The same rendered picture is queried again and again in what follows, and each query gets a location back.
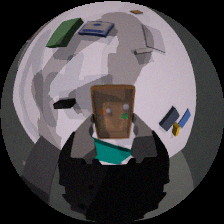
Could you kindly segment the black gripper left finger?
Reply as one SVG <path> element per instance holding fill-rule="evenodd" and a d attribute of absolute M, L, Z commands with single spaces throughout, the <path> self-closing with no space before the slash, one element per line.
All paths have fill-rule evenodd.
<path fill-rule="evenodd" d="M 92 159 L 97 156 L 96 145 L 92 138 L 94 123 L 94 115 L 91 114 L 72 132 L 61 149 L 58 160 L 60 185 L 65 187 L 65 178 L 73 168 L 82 164 L 92 164 Z"/>

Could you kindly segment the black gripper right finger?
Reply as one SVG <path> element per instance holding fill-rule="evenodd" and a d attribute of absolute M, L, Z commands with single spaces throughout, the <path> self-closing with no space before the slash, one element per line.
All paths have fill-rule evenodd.
<path fill-rule="evenodd" d="M 132 122 L 135 138 L 131 147 L 131 156 L 136 158 L 136 163 L 146 163 L 156 167 L 163 175 L 164 185 L 169 183 L 170 161 L 165 145 L 156 132 L 135 113 Z"/>

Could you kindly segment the small yellow block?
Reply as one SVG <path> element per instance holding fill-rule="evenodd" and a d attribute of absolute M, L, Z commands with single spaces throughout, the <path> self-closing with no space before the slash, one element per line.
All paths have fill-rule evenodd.
<path fill-rule="evenodd" d="M 172 133 L 176 137 L 179 134 L 180 126 L 176 123 L 173 124 Z"/>

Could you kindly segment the blue flat square pad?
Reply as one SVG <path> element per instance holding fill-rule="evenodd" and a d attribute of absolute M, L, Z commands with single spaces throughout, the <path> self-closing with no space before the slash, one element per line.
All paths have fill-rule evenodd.
<path fill-rule="evenodd" d="M 181 118 L 181 120 L 178 123 L 181 128 L 183 128 L 183 126 L 186 124 L 186 122 L 188 121 L 190 116 L 191 116 L 190 111 L 189 111 L 189 109 L 187 109 L 185 114 L 183 115 L 183 117 Z"/>

